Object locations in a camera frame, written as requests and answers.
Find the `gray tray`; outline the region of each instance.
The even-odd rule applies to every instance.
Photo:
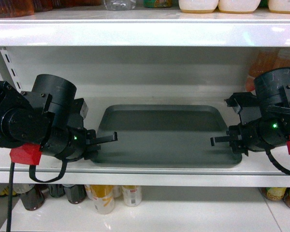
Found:
[[[97,137],[117,131],[118,141],[102,144],[101,166],[230,168],[239,164],[228,143],[211,146],[227,125],[206,105],[113,105],[106,109]]]

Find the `lower shelf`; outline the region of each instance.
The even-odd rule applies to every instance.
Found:
[[[65,196],[47,197],[32,212],[19,201],[12,219],[14,232],[290,232],[284,228],[280,229],[257,188],[144,186],[139,206],[125,206],[118,198],[108,215],[96,213],[89,199],[73,205]]]

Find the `white shelf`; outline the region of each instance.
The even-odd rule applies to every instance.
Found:
[[[290,46],[290,15],[74,7],[0,19],[0,46]]]
[[[108,215],[96,213],[89,199],[73,205],[66,197],[48,197],[31,212],[19,201],[12,231],[290,232],[280,230],[256,188],[176,187],[143,187],[140,205],[127,207],[119,198]]]

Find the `upper shelf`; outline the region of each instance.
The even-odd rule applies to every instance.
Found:
[[[73,7],[0,19],[0,46],[290,46],[290,14]]]

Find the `cable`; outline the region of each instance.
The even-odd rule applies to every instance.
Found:
[[[280,171],[282,171],[284,174],[290,175],[290,170],[284,168],[280,165],[280,163],[277,162],[277,160],[274,158],[274,156],[271,153],[271,150],[265,151],[267,154],[267,157],[269,158],[270,162]]]
[[[8,218],[6,223],[6,232],[11,232],[14,167],[15,163],[11,162],[10,178],[9,178],[9,196],[8,196]]]

